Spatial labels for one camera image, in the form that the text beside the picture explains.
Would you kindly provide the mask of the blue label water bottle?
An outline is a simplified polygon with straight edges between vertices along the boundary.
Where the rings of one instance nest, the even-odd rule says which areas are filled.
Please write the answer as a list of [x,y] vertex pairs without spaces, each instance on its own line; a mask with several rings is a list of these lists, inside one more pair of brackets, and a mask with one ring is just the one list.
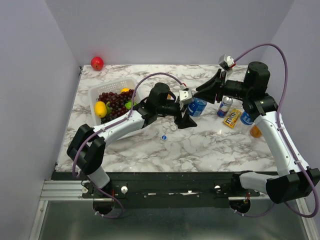
[[247,126],[250,126],[254,123],[253,120],[250,118],[250,115],[246,111],[244,111],[240,116],[240,121]]

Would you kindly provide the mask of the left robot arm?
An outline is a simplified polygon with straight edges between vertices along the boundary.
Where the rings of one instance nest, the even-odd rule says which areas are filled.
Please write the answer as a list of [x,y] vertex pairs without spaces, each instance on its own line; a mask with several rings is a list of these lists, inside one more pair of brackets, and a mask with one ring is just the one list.
[[93,191],[101,198],[111,191],[110,177],[102,168],[105,148],[131,132],[143,129],[158,117],[172,116],[178,129],[196,127],[190,118],[188,104],[193,102],[190,89],[181,86],[178,96],[165,83],[156,83],[148,97],[133,106],[133,109],[110,122],[90,127],[83,124],[77,130],[66,153],[94,184]]

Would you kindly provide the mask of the small orange juice bottle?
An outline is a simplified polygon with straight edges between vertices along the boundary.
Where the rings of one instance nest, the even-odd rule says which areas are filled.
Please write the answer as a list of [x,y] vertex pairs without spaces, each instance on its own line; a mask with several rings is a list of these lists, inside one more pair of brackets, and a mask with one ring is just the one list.
[[262,136],[262,132],[259,130],[259,128],[256,125],[254,125],[250,129],[250,135],[254,138],[260,138]]

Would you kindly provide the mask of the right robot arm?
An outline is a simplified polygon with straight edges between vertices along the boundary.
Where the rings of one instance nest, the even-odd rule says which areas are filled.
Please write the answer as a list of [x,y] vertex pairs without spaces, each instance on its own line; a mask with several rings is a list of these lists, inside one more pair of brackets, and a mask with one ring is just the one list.
[[273,203],[280,204],[310,195],[320,180],[318,168],[310,168],[293,144],[285,128],[278,105],[266,90],[270,79],[268,66],[259,61],[249,63],[242,82],[230,80],[236,65],[233,58],[223,55],[220,69],[206,83],[196,88],[194,96],[214,104],[229,97],[242,102],[243,109],[261,131],[276,164],[277,175],[253,171],[235,174],[230,191],[241,196],[247,190],[265,193]]

